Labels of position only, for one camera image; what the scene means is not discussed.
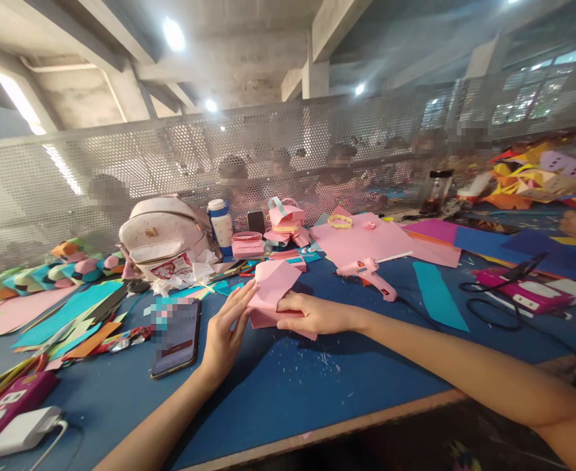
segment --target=blue table surface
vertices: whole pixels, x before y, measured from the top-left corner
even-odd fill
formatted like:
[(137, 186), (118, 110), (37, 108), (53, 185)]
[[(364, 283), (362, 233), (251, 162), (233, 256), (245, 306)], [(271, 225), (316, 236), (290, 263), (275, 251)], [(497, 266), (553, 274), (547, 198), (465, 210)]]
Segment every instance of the blue table surface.
[[(418, 309), (422, 298), (412, 268), (413, 258), (381, 265), (382, 275), (399, 294)], [(471, 270), (488, 263), (464, 252), (457, 269), (439, 267), (470, 334), (445, 328), (449, 334), (476, 341), (531, 363), (566, 356), (562, 346), (529, 328), (505, 332), (490, 328), (467, 311), (469, 295), (458, 285), (473, 281)], [(372, 287), (347, 283), (332, 277), (334, 265), (326, 259), (309, 265), (295, 289), (336, 302), (359, 305), (383, 315), (425, 325), (401, 303), (388, 303)], [(240, 278), (229, 280), (235, 284)], [(203, 300), (198, 365), (207, 335), (207, 322), (224, 303), (220, 294)], [(124, 301), (119, 313), (135, 301)], [(124, 330), (149, 324), (144, 308), (154, 302), (145, 296), (124, 321)], [(536, 317), (532, 322), (576, 347), (576, 307), (568, 309), (573, 319)], [(0, 338), (0, 373), (15, 365), (20, 355), (10, 345), (17, 334)], [(92, 469), (148, 414), (181, 385), (195, 367), (159, 381), (150, 378), (156, 345), (144, 343), (115, 354), (98, 357), (64, 368), (61, 383), (48, 397), (46, 406), (59, 406), (71, 428), (41, 470)], [(348, 332), (319, 336), (309, 341), (275, 328), (253, 330), (249, 326), (233, 371), (194, 419), (166, 469), (179, 469), (216, 459), (424, 398), (451, 386), (379, 344)], [(29, 468), (43, 453), (54, 434), (36, 449), (0, 459), (0, 467)]]

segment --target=charger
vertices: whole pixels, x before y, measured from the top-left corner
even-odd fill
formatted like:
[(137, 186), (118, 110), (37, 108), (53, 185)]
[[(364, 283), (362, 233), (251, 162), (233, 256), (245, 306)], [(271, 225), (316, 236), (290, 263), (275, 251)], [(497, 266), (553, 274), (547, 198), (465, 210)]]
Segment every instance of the charger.
[(68, 424), (61, 419), (61, 409), (56, 406), (19, 414), (0, 432), (0, 457), (36, 447), (41, 439), (56, 426), (61, 427), (61, 433), (31, 468), (31, 471), (48, 456), (65, 434)]

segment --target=cable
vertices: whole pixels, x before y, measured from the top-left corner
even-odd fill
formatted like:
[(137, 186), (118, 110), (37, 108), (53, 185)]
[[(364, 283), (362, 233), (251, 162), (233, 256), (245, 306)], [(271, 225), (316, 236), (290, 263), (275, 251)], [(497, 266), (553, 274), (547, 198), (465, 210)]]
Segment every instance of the cable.
[[(544, 259), (546, 257), (546, 255), (547, 255), (546, 253), (542, 253), (540, 255), (537, 255), (536, 257), (531, 259), (529, 262), (521, 264), (519, 267), (511, 270), (508, 274), (511, 274), (513, 277), (506, 280), (504, 283), (501, 283), (499, 285), (496, 285), (493, 287), (485, 287), (483, 285), (480, 285), (479, 283), (460, 283), (459, 287), (462, 291), (469, 292), (469, 293), (487, 293), (487, 292), (490, 292), (491, 294), (494, 294), (494, 295), (503, 295), (503, 292), (499, 291), (500, 288), (503, 288), (504, 286), (511, 285), (513, 283), (517, 283), (517, 282), (523, 280), (531, 272), (533, 272), (534, 269), (536, 269), (536, 266), (538, 265), (538, 263), (540, 263), (540, 261), (542, 261), (542, 259)], [(495, 304), (494, 302), (491, 302), (489, 300), (483, 300), (480, 298), (468, 299), (466, 302), (466, 308), (469, 310), (469, 312), (471, 314), (476, 316), (476, 318), (478, 318), (480, 321), (483, 321), (486, 324), (489, 324), (493, 327), (496, 327), (496, 328), (499, 328), (502, 330), (506, 330), (508, 332), (516, 332), (518, 330), (521, 330), (523, 325), (526, 325), (527, 327), (534, 329), (536, 332), (539, 332), (540, 334), (550, 338), (551, 340), (558, 343), (562, 347), (565, 347), (567, 350), (571, 351), (571, 353), (573, 353), (573, 356), (576, 359), (576, 348), (572, 347), (569, 343), (567, 343), (563, 339), (555, 336), (554, 334), (550, 334), (549, 332), (546, 332), (546, 331), (536, 327), (535, 325), (529, 323), (528, 321), (525, 321), (522, 317), (521, 311), (520, 311), (517, 303), (514, 300), (512, 300), (512, 301), (513, 301), (513, 306), (515, 309), (514, 316), (511, 313), (511, 311), (509, 309), (505, 309), (503, 305)], [(491, 321), (491, 320), (487, 319), (486, 317), (484, 317), (483, 315), (481, 315), (479, 312), (477, 312), (475, 310), (474, 305), (477, 305), (477, 304), (484, 304), (484, 305), (492, 306), (494, 309), (497, 309), (498, 311), (501, 311), (502, 313), (507, 314), (509, 317), (514, 317), (515, 318), (514, 323), (501, 324), (501, 323), (497, 323), (495, 321)], [(575, 375), (575, 378), (573, 378), (573, 381), (571, 382), (571, 384), (576, 387), (576, 375)]]
[(57, 438), (54, 439), (54, 442), (52, 442), (52, 444), (48, 447), (48, 449), (44, 452), (44, 454), (41, 455), (41, 457), (33, 465), (33, 467), (30, 469), (30, 471), (35, 471), (37, 469), (37, 467), (43, 462), (43, 460), (45, 460), (47, 458), (47, 456), (50, 454), (52, 449), (55, 447), (55, 445), (57, 443), (59, 443), (59, 440), (61, 440), (61, 437), (67, 431), (68, 424), (66, 421), (59, 419), (54, 423), (53, 427), (56, 427), (57, 425), (61, 425), (61, 432), (59, 433), (59, 435), (57, 435)]

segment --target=pink glue gun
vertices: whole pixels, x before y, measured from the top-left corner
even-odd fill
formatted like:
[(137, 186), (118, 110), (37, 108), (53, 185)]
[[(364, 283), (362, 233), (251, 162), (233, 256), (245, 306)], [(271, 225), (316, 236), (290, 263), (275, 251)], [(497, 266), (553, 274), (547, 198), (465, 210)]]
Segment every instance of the pink glue gun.
[(375, 273), (377, 270), (379, 270), (379, 264), (375, 259), (365, 258), (363, 262), (357, 261), (351, 265), (338, 268), (336, 273), (340, 276), (357, 276), (365, 279), (384, 295), (384, 300), (393, 302), (397, 298), (397, 292), (386, 280)]

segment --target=perforated metal railing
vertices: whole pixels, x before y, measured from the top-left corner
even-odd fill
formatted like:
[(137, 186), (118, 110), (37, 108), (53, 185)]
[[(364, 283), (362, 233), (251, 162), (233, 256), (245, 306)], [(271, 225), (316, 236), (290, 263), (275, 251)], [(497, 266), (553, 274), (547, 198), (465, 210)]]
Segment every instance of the perforated metal railing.
[(338, 204), (418, 207), (430, 168), (455, 168), (463, 184), (495, 143), (567, 126), (576, 127), (576, 64), (5, 139), (0, 268), (40, 263), (73, 236), (111, 251), (132, 206), (160, 195), (200, 207), (226, 198), (239, 230), (271, 196), (295, 198), (309, 224)]

